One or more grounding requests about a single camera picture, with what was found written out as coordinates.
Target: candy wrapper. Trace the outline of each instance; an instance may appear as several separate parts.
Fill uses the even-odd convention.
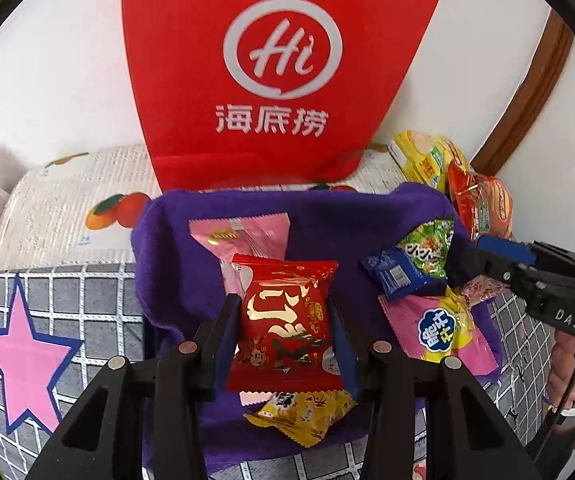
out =
[[[467,306],[472,308],[483,301],[491,300],[505,290],[509,290],[509,285],[481,275],[467,282],[457,292],[465,298]]]
[[[445,280],[444,267],[453,235],[453,220],[434,220],[419,225],[399,242],[399,247],[423,272]]]
[[[445,192],[445,176],[450,162],[470,171],[463,152],[447,137],[407,131],[395,136],[388,150],[407,180],[426,184],[442,193]]]
[[[341,420],[356,402],[345,390],[274,394],[257,413],[244,417],[255,426],[274,426],[304,447],[323,440],[331,425]]]
[[[370,256],[362,265],[381,285],[389,301],[412,294],[430,281],[429,275],[419,270],[399,247]]]
[[[228,389],[314,392],[343,387],[325,300],[337,262],[237,254],[244,300]]]
[[[512,197],[493,176],[466,173],[457,164],[447,168],[452,202],[472,241],[482,235],[512,236]]]
[[[219,259],[226,294],[243,297],[238,267],[232,265],[232,257],[253,254],[277,260],[285,258],[289,218],[287,213],[278,213],[250,218],[191,220],[190,234]]]
[[[464,298],[449,287],[440,298],[406,296],[389,302],[379,296],[379,302],[401,348],[410,357],[438,363],[443,357],[454,355],[475,376],[498,368]]]

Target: finger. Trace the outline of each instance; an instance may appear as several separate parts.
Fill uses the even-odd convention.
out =
[[[555,341],[568,353],[575,354],[575,337],[560,330],[554,332]]]
[[[550,371],[547,377],[547,384],[558,395],[560,400],[567,389],[568,381],[560,378],[555,372]],[[570,393],[570,400],[575,400],[575,384]]]
[[[561,403],[561,395],[555,392],[549,384],[545,387],[545,392],[547,393],[547,398],[550,400],[550,404],[555,408],[558,408],[559,404]],[[572,404],[573,400],[568,399],[567,402],[565,402],[563,409],[571,409]]]
[[[574,354],[570,354],[557,343],[552,348],[551,357],[551,369],[564,381],[569,381],[575,368]]]

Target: metal screw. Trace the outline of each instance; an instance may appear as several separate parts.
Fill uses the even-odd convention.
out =
[[[390,345],[387,341],[376,341],[372,348],[375,352],[379,354],[389,354],[392,351],[392,345]]]
[[[194,341],[184,341],[179,345],[179,352],[182,354],[194,354],[199,349],[199,345]]]
[[[112,359],[108,361],[108,367],[110,370],[119,370],[123,366],[126,365],[125,357],[121,357],[120,355],[115,355]]]
[[[448,355],[443,362],[445,363],[445,366],[451,370],[458,370],[463,364],[461,359],[454,357],[453,355]]]

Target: red haidilao bag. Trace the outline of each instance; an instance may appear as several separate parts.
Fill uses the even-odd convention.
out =
[[[350,174],[438,1],[122,0],[161,188]]]

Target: yellow snack package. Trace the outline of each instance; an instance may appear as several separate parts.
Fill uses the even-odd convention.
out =
[[[341,420],[356,402],[345,390],[278,393],[256,413],[244,417],[260,428],[274,426],[304,447],[323,440],[328,429]]]
[[[388,149],[405,177],[445,193],[447,166],[452,160],[464,171],[471,167],[463,152],[447,137],[432,137],[410,130],[398,134]]]

